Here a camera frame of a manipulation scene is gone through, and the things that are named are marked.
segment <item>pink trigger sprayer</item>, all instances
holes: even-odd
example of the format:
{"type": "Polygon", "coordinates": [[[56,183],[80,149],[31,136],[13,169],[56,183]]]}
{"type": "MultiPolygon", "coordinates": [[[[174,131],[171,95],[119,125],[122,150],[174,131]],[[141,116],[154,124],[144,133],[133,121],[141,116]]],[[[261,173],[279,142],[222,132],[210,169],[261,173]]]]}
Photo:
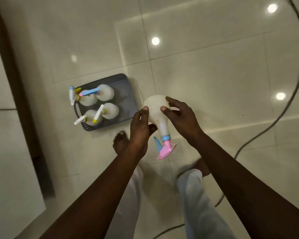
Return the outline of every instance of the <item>pink trigger sprayer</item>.
{"type": "Polygon", "coordinates": [[[161,111],[161,106],[166,106],[167,108],[170,108],[170,106],[163,95],[155,95],[147,98],[144,101],[144,106],[148,106],[149,121],[157,126],[164,143],[164,146],[162,146],[159,140],[154,137],[159,154],[158,159],[163,159],[176,147],[175,144],[171,144],[171,135],[167,126],[168,118],[161,111]]]}

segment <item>hand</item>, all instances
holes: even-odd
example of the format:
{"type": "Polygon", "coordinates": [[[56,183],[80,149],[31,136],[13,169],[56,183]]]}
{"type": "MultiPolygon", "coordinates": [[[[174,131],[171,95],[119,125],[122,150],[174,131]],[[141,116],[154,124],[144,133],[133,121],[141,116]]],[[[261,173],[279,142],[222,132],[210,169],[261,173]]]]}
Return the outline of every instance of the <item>hand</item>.
{"type": "Polygon", "coordinates": [[[166,97],[171,107],[179,108],[179,111],[171,110],[166,106],[161,107],[161,111],[171,120],[176,130],[182,135],[188,143],[195,147],[196,140],[203,132],[200,128],[193,110],[185,103],[166,97]]]}
{"type": "Polygon", "coordinates": [[[135,113],[131,121],[130,142],[132,149],[138,151],[138,157],[144,157],[148,147],[149,137],[157,130],[154,124],[149,125],[149,108],[145,106],[135,113]]]}

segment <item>gray plastic tray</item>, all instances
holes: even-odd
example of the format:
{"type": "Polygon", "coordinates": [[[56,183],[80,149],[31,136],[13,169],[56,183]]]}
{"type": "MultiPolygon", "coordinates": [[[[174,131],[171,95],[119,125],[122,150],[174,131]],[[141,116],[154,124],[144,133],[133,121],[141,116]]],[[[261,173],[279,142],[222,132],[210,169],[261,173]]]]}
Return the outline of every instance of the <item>gray plastic tray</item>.
{"type": "Polygon", "coordinates": [[[113,99],[109,101],[98,100],[97,103],[92,106],[83,106],[79,101],[75,101],[74,111],[76,116],[79,118],[80,116],[83,116],[88,110],[97,111],[100,108],[100,105],[105,104],[107,102],[117,105],[120,109],[120,112],[117,117],[111,120],[103,119],[103,121],[100,124],[97,124],[95,126],[90,126],[87,125],[85,122],[81,122],[82,127],[86,131],[93,131],[129,121],[138,111],[132,86],[125,74],[109,76],[100,80],[92,81],[88,84],[81,85],[79,87],[81,87],[82,90],[87,90],[97,88],[100,84],[107,84],[114,89],[113,99]]]}

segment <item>right hand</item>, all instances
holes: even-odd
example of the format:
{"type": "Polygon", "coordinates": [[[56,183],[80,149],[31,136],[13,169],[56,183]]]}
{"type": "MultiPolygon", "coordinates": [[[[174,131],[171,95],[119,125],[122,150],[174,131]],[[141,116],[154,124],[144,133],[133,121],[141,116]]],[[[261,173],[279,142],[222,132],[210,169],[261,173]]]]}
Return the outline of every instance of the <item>right hand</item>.
{"type": "Polygon", "coordinates": [[[187,142],[195,147],[198,137],[203,133],[193,110],[185,103],[166,96],[166,100],[171,107],[179,108],[179,111],[171,110],[166,106],[161,107],[161,111],[171,120],[176,130],[187,142]]]}

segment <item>glossy floor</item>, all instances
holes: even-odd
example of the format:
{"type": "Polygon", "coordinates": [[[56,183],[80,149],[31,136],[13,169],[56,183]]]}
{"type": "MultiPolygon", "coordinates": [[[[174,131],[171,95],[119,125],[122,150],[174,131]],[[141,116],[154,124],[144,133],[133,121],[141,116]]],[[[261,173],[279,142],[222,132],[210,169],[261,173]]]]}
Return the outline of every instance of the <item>glossy floor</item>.
{"type": "MultiPolygon", "coordinates": [[[[125,73],[139,107],[154,94],[187,102],[233,155],[279,115],[298,77],[299,23],[285,0],[0,0],[0,8],[56,191],[18,239],[38,238],[113,160],[115,134],[129,133],[129,123],[98,132],[74,126],[70,85],[125,73]]],[[[175,178],[199,155],[173,127],[171,135],[178,147],[168,159],[156,159],[150,140],[142,160],[135,238],[183,222],[175,178]]],[[[299,93],[238,161],[299,208],[299,93]]],[[[211,176],[204,184],[216,202],[219,187],[211,176]]],[[[227,201],[218,209],[248,238],[227,201]]],[[[185,238],[184,229],[161,238],[185,238]]]]}

